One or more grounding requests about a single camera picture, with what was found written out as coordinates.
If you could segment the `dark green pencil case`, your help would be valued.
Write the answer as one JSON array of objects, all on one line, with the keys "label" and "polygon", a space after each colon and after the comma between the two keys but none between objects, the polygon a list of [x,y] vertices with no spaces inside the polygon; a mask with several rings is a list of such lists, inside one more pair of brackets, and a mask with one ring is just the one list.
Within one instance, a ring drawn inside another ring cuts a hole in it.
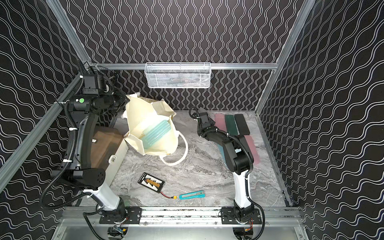
[{"label": "dark green pencil case", "polygon": [[233,136],[239,134],[234,115],[225,115],[225,124],[227,128],[227,133]]}]

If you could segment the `black pencil case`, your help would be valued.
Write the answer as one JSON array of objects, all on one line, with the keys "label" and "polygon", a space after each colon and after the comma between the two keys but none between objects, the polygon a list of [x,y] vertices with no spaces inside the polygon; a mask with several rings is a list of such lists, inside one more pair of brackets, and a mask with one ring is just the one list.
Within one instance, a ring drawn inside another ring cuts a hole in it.
[{"label": "black pencil case", "polygon": [[236,114],[235,121],[240,135],[250,135],[251,132],[243,114]]}]

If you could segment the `cream canvas tote bag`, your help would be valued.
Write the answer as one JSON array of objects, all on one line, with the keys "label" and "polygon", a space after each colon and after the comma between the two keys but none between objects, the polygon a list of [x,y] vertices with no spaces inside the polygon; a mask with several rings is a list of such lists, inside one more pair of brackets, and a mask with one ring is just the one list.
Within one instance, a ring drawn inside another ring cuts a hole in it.
[{"label": "cream canvas tote bag", "polygon": [[[127,95],[127,98],[129,102],[123,113],[128,125],[125,141],[143,156],[158,156],[165,165],[175,166],[183,162],[189,144],[175,127],[176,112],[165,100],[144,98],[139,93]],[[179,138],[185,143],[182,157],[175,162],[166,161],[165,158],[177,150]]]}]

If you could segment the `teal pencil case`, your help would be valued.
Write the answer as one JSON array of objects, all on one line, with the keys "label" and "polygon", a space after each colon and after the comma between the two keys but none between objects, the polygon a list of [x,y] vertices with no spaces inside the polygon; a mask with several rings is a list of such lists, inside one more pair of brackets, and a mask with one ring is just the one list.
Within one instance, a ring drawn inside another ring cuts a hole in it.
[{"label": "teal pencil case", "polygon": [[225,161],[225,154],[224,154],[224,149],[222,146],[218,145],[218,149],[220,151],[220,154],[222,156],[222,160]]}]

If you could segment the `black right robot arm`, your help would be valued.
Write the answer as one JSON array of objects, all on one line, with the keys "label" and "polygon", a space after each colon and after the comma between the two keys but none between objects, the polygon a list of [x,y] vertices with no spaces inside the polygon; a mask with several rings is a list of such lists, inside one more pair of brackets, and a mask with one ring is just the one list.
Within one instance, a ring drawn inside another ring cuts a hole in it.
[{"label": "black right robot arm", "polygon": [[212,119],[204,109],[192,107],[190,117],[198,123],[198,135],[221,146],[224,162],[233,173],[235,182],[234,216],[247,223],[257,205],[251,199],[249,175],[254,168],[253,144],[249,145],[250,130],[244,115],[215,115]]}]

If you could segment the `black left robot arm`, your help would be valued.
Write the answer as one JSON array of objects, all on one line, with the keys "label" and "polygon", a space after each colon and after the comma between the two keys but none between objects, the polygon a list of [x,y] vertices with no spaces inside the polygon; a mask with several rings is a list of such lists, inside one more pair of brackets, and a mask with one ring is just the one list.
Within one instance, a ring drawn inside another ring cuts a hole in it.
[{"label": "black left robot arm", "polygon": [[[66,101],[64,111],[69,122],[70,138],[61,166],[53,171],[52,181],[40,196],[42,209],[59,209],[87,196],[99,204],[100,212],[122,216],[126,214],[123,201],[106,184],[106,171],[92,167],[91,147],[100,114],[110,110],[118,112],[128,102],[129,99],[124,93],[116,91],[111,95],[74,95]],[[56,182],[82,193],[60,205],[47,204],[45,196]]]}]

